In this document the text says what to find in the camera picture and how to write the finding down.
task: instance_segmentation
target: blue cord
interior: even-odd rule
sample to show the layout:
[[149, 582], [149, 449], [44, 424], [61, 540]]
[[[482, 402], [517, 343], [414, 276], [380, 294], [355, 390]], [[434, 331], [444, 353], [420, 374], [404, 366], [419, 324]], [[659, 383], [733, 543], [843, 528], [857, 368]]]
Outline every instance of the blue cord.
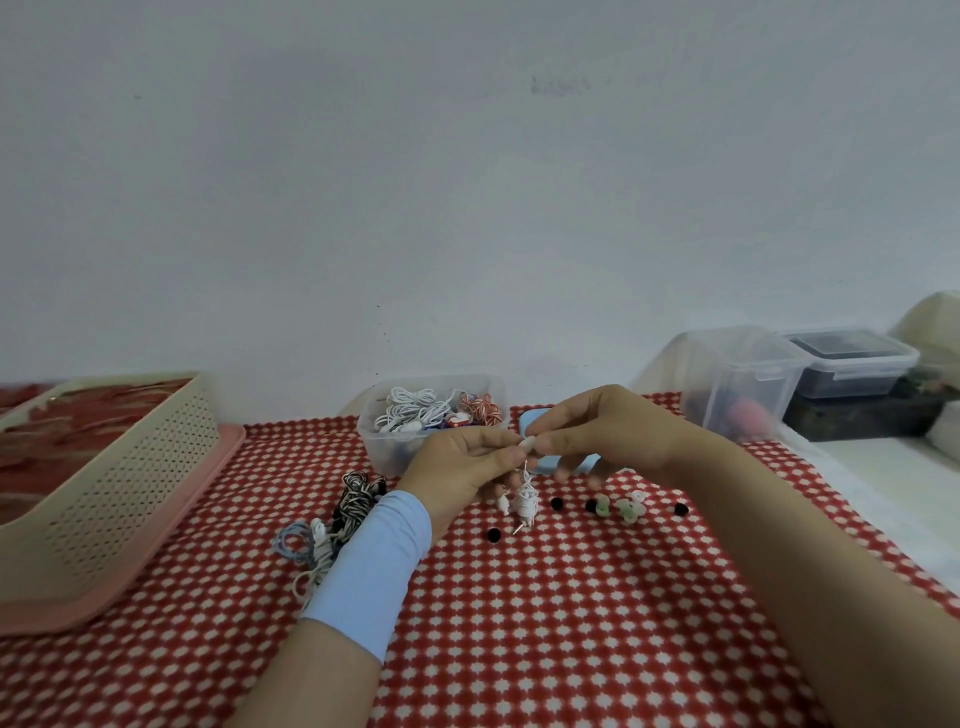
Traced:
[[[290, 548], [288, 539], [300, 540], [302, 546]], [[280, 556], [290, 559], [297, 566], [307, 566], [308, 569], [317, 567], [313, 559], [313, 531], [307, 523], [297, 521], [283, 526], [274, 536], [273, 547]]]

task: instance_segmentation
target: pink ball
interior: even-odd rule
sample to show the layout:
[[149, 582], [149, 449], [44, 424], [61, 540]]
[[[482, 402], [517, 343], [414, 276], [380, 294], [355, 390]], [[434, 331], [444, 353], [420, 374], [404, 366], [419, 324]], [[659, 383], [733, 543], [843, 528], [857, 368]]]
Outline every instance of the pink ball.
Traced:
[[733, 403], [727, 412], [727, 418], [741, 436], [765, 437], [773, 429], [770, 413], [762, 405], [746, 397]]

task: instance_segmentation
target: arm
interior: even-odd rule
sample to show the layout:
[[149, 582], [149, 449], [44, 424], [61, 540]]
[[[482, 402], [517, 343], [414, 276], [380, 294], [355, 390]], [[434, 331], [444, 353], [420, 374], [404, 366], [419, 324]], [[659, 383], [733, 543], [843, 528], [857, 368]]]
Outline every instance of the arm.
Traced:
[[231, 728], [367, 724], [380, 667], [420, 558], [492, 482], [530, 459], [520, 436], [466, 427], [432, 435], [396, 491], [385, 496], [340, 551], [300, 623], [230, 721]]
[[380, 662], [359, 644], [313, 619], [290, 633], [230, 728], [367, 724]]
[[687, 491], [837, 726], [960, 725], [960, 622], [750, 454], [622, 387], [563, 402], [528, 434], [563, 456], [561, 480], [598, 452], [591, 487], [627, 466]]

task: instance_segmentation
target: beige plastic basket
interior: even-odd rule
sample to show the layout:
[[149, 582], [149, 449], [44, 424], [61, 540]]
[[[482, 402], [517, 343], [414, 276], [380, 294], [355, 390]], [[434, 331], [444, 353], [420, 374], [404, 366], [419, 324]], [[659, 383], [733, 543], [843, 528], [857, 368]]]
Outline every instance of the beige plastic basket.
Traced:
[[[217, 447], [220, 435], [196, 372], [72, 379], [37, 400], [110, 384], [191, 381], [133, 425], [26, 515], [0, 526], [0, 606], [67, 602], [97, 584], [124, 546]], [[27, 420], [29, 408], [0, 419]]]

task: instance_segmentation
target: right hand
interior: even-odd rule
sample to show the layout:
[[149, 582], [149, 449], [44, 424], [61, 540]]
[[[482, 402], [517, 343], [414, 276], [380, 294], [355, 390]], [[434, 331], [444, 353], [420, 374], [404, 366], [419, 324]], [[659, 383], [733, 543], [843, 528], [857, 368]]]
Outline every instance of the right hand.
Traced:
[[564, 400], [534, 420], [539, 455], [560, 455], [554, 478], [565, 483], [588, 455], [600, 460], [588, 485], [597, 489], [623, 468], [633, 468], [667, 487], [673, 465], [707, 448], [716, 436], [619, 384], [608, 384]]

